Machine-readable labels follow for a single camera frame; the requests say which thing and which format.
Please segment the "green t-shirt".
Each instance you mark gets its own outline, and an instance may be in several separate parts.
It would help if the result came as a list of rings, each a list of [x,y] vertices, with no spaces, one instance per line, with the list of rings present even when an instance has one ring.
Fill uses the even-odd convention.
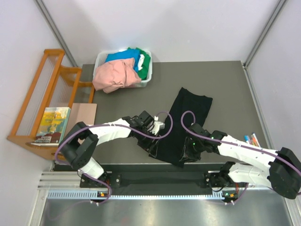
[[[134,54],[134,70],[137,72],[141,80],[147,79],[147,74],[151,62],[151,54],[140,48],[128,48],[133,51]]]

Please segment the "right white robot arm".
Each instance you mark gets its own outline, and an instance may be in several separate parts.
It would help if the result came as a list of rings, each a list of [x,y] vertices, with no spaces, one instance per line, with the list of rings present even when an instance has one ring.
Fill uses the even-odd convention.
[[[185,129],[184,154],[187,158],[200,157],[203,152],[236,159],[222,165],[219,172],[208,176],[214,187],[234,183],[265,186],[287,199],[295,199],[301,190],[301,162],[291,149],[272,150],[256,147],[215,130],[209,133],[193,123]]]

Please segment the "yellow book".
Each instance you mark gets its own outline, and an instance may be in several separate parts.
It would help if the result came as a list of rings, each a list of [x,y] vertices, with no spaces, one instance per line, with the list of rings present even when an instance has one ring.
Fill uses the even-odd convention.
[[[31,145],[58,146],[63,140],[70,113],[69,107],[45,108],[35,140]]]

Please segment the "pink t-shirt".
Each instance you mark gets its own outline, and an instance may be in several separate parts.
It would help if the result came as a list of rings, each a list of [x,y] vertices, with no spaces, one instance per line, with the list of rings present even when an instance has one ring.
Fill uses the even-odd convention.
[[[114,92],[142,81],[133,69],[134,58],[113,60],[97,67],[92,84],[96,91]]]

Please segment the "white laundry basket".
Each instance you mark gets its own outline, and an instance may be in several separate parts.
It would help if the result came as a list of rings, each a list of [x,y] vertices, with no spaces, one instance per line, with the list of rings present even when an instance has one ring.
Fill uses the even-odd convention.
[[[93,78],[96,75],[96,70],[99,66],[103,65],[105,63],[105,60],[108,56],[108,54],[113,54],[116,52],[121,52],[121,51],[125,51],[126,49],[120,49],[120,50],[106,50],[106,51],[102,51],[100,52],[97,57],[96,57],[96,61],[95,61],[95,66],[94,66],[94,72],[93,72]],[[148,69],[148,74],[147,74],[147,78],[145,80],[142,80],[140,83],[136,83],[133,84],[131,86],[129,86],[130,88],[144,88],[147,86],[148,82],[151,81],[152,79],[152,54],[149,50],[144,49],[144,52],[146,52],[149,56],[150,56],[150,65],[149,65],[149,69]]]

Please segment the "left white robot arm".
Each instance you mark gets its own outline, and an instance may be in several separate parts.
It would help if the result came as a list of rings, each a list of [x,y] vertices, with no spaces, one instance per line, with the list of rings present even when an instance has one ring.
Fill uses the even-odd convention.
[[[146,111],[94,126],[81,121],[60,141],[55,157],[61,154],[72,169],[81,173],[81,187],[105,187],[112,179],[93,158],[95,148],[115,139],[134,137],[143,150],[151,153],[157,146],[158,134],[164,127],[165,124],[157,116],[152,117]]]

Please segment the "blue t-shirt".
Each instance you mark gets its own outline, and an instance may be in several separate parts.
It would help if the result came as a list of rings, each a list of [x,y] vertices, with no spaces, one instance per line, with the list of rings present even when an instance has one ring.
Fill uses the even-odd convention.
[[[105,62],[120,60],[120,59],[129,59],[129,58],[133,58],[134,62],[137,63],[140,58],[140,51],[137,49],[127,49],[125,51],[108,54]]]

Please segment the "orange wooden rack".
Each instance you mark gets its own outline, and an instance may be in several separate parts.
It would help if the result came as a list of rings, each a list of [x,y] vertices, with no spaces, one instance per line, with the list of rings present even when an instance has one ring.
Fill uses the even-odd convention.
[[[95,89],[89,81],[80,81],[82,69],[62,65],[62,49],[45,49],[23,104],[7,136],[10,142],[44,159],[53,160],[56,147],[32,145],[45,108],[72,108],[76,97],[87,97],[92,103]]]

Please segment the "pack of markers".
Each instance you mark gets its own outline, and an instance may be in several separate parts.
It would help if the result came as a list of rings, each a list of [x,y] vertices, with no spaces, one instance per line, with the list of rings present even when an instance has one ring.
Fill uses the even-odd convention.
[[[252,133],[250,136],[249,135],[244,135],[244,140],[247,144],[256,146],[256,147],[261,147],[258,138],[255,133]]]

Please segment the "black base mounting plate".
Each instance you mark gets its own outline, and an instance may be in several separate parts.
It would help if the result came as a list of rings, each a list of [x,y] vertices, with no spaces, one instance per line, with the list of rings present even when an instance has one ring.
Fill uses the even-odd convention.
[[[222,163],[189,163],[183,168],[167,163],[103,164],[104,182],[113,195],[211,194],[205,174],[219,171]]]

